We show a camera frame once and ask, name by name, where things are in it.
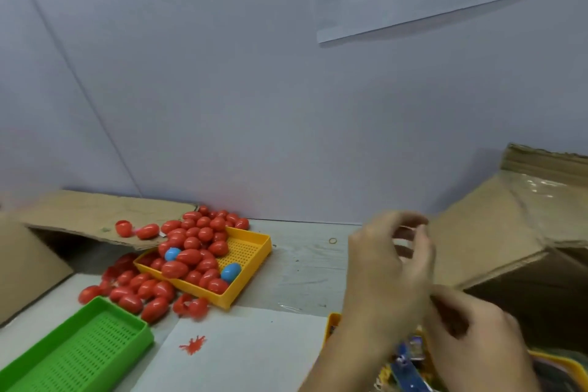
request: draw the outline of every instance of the white tabletop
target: white tabletop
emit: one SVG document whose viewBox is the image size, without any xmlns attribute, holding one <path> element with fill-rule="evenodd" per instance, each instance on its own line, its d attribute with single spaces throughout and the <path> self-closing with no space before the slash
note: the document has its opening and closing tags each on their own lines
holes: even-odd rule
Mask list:
<svg viewBox="0 0 588 392">
<path fill-rule="evenodd" d="M 327 316 L 340 311 L 345 291 L 347 236 L 357 226 L 251 220 L 251 230 L 269 234 L 273 252 L 234 305 Z M 68 259 L 76 274 L 0 329 L 0 369 L 74 314 L 79 292 L 98 284 L 106 267 L 128 247 L 89 241 Z M 130 390 L 172 331 L 174 313 L 152 327 L 156 345 L 116 388 Z"/>
</svg>

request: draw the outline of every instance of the plastic egg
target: plastic egg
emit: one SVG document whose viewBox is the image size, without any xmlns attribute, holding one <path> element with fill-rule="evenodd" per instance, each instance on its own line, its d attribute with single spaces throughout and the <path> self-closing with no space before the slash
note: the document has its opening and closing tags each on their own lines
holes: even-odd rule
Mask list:
<svg viewBox="0 0 588 392">
<path fill-rule="evenodd" d="M 234 281 L 241 272 L 241 265 L 238 263 L 228 264 L 220 273 L 220 278 L 229 284 Z"/>
<path fill-rule="evenodd" d="M 176 257 L 178 256 L 178 254 L 180 254 L 180 252 L 181 252 L 180 248 L 170 248 L 165 252 L 164 259 L 168 262 L 176 260 Z"/>
</svg>

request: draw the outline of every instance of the white wall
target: white wall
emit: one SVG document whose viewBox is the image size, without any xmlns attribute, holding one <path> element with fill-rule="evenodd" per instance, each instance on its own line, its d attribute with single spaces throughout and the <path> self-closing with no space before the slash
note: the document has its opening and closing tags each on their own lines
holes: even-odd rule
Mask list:
<svg viewBox="0 0 588 392">
<path fill-rule="evenodd" d="M 0 0 L 0 202 L 67 186 L 138 195 L 31 0 Z"/>
<path fill-rule="evenodd" d="M 143 194 L 250 217 L 439 210 L 509 141 L 588 153 L 586 0 L 318 46 L 308 0 L 38 0 Z"/>
</svg>

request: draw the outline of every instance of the red stain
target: red stain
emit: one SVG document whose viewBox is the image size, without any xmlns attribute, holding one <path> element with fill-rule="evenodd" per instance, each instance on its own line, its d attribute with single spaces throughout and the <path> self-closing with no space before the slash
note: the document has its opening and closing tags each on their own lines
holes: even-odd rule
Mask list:
<svg viewBox="0 0 588 392">
<path fill-rule="evenodd" d="M 202 344 L 206 342 L 205 336 L 197 336 L 196 339 L 190 338 L 190 342 L 186 345 L 180 345 L 182 350 L 187 351 L 188 355 L 194 355 L 202 348 Z"/>
</svg>

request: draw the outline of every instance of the cardboard box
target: cardboard box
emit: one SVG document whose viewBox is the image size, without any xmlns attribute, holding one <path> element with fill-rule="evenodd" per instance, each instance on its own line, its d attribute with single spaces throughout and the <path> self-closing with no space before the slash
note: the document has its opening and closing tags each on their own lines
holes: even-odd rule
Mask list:
<svg viewBox="0 0 588 392">
<path fill-rule="evenodd" d="M 527 344 L 588 352 L 588 158 L 511 144 L 432 221 L 436 282 L 513 314 Z"/>
<path fill-rule="evenodd" d="M 84 244 L 88 240 L 68 239 L 68 234 L 141 251 L 165 239 L 123 239 L 115 232 L 114 224 L 118 220 L 129 220 L 136 227 L 149 223 L 162 225 L 196 209 L 195 204 L 189 203 L 62 190 L 13 211 L 10 217 L 3 214 L 0 216 L 0 250 L 4 260 L 0 270 L 0 324 L 73 273 L 51 248 Z"/>
</svg>

